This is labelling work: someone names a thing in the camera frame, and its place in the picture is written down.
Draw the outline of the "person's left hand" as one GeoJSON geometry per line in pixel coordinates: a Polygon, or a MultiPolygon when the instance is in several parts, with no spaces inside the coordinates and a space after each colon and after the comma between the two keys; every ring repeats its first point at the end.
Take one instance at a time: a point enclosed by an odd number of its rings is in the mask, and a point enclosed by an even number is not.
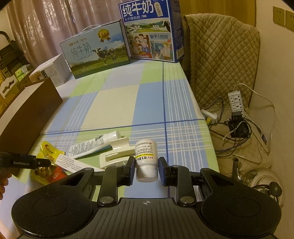
{"type": "Polygon", "coordinates": [[[11,173],[6,173],[6,175],[1,176],[1,183],[0,183],[0,200],[3,199],[3,195],[5,193],[5,187],[8,185],[8,180],[12,177],[11,173]]]}

